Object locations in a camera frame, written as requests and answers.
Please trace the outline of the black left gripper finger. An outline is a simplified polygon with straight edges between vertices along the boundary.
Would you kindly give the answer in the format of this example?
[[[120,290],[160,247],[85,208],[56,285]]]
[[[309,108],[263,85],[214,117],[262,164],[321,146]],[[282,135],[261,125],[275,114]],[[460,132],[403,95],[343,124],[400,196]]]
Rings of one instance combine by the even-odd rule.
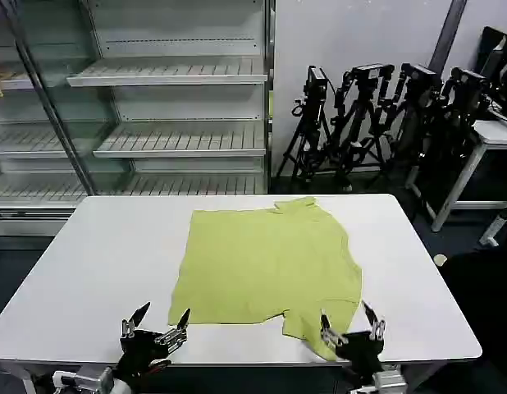
[[[138,308],[129,319],[123,319],[121,322],[121,338],[132,338],[135,336],[135,329],[140,325],[146,315],[151,303],[148,302]]]
[[[175,328],[156,337],[154,344],[159,346],[161,351],[173,353],[187,341],[187,327],[189,325],[191,309],[187,309],[181,316]]]

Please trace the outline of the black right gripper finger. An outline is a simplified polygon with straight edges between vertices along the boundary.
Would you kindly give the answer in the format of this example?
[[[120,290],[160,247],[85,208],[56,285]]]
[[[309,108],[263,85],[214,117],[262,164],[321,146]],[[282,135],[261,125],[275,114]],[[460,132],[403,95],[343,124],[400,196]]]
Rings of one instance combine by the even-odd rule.
[[[386,322],[384,319],[379,319],[375,311],[363,301],[363,308],[365,315],[371,324],[371,330],[369,334],[369,339],[371,341],[382,341],[384,338],[384,332],[386,329]]]
[[[321,338],[331,350],[338,350],[348,344],[348,339],[332,329],[330,320],[326,314],[321,314]]]

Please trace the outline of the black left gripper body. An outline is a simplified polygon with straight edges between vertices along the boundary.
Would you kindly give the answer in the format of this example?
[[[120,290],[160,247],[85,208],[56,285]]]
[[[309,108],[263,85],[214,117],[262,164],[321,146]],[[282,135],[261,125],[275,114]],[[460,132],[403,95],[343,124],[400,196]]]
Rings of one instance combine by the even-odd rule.
[[[171,365],[170,353],[163,352],[154,339],[164,333],[135,329],[132,338],[120,338],[122,356],[114,368],[115,376],[140,376]]]

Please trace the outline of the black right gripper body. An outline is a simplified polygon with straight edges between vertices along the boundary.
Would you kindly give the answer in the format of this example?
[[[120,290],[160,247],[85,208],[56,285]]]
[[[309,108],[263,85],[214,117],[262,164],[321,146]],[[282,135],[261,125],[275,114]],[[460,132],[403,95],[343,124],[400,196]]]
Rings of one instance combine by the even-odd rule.
[[[370,331],[346,333],[336,345],[336,355],[350,362],[350,369],[360,380],[372,380],[383,370],[378,356],[384,348],[383,337]]]

